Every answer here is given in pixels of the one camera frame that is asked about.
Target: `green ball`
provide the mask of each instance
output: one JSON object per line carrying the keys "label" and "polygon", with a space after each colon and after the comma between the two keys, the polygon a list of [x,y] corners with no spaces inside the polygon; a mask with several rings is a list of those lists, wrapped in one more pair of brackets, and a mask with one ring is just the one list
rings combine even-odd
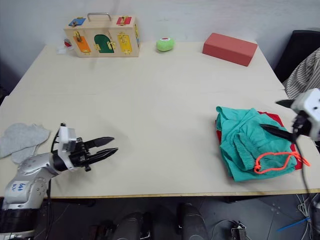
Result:
{"label": "green ball", "polygon": [[162,37],[156,42],[156,48],[161,52],[166,52],[174,48],[175,41],[170,37]]}

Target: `orange cord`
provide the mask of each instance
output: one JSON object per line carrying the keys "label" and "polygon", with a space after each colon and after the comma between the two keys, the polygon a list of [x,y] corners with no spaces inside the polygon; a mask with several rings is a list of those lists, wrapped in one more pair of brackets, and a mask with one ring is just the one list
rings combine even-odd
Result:
{"label": "orange cord", "polygon": [[[259,171],[261,169],[261,165],[260,165],[260,159],[262,159],[263,157],[267,156],[267,155],[288,155],[288,157],[286,158],[285,162],[284,162],[284,165],[282,167],[271,167],[271,168],[268,168],[268,169],[265,169],[263,171]],[[302,162],[303,164],[307,165],[308,167],[310,167],[310,163],[304,158],[304,157],[301,157],[301,155],[297,152],[297,151],[292,151],[292,152],[289,152],[289,151],[283,151],[283,152],[266,152],[266,153],[263,153],[261,154],[256,160],[255,160],[255,166],[254,166],[254,172],[256,174],[265,174],[267,172],[270,172],[270,171],[281,171],[281,170],[284,170],[288,163],[289,163],[289,160],[290,160],[290,157],[291,156],[294,156],[296,157],[296,159],[300,162]]]}

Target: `white wall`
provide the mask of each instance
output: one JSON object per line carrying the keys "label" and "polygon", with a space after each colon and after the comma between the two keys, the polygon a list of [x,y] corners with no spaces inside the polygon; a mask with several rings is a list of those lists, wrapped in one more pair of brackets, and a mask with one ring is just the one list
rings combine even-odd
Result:
{"label": "white wall", "polygon": [[65,25],[88,12],[136,15],[142,41],[256,40],[274,67],[293,30],[319,27],[320,0],[0,0],[2,84],[14,86],[44,44],[62,45]]}

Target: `teal sweater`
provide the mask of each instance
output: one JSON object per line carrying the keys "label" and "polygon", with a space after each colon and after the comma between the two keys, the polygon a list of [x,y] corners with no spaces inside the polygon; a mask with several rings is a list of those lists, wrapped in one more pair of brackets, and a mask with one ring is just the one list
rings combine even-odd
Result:
{"label": "teal sweater", "polygon": [[[251,108],[232,109],[218,106],[219,113],[216,120],[216,129],[221,131],[221,155],[228,173],[236,182],[250,179],[268,179],[295,170],[296,158],[291,157],[287,167],[281,171],[268,171],[264,174],[254,172],[256,159],[267,152],[291,152],[291,143],[288,140],[274,136],[265,131],[260,124],[277,126],[278,122],[267,116],[259,114]],[[280,168],[284,165],[288,155],[268,155],[260,160],[261,171],[269,168]]]}

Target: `foam block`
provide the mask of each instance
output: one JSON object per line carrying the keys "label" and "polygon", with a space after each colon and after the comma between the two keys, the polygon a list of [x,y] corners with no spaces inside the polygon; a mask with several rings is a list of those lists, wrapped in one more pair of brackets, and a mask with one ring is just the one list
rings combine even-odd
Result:
{"label": "foam block", "polygon": [[202,53],[247,67],[256,52],[257,46],[253,42],[212,33],[205,41]]}

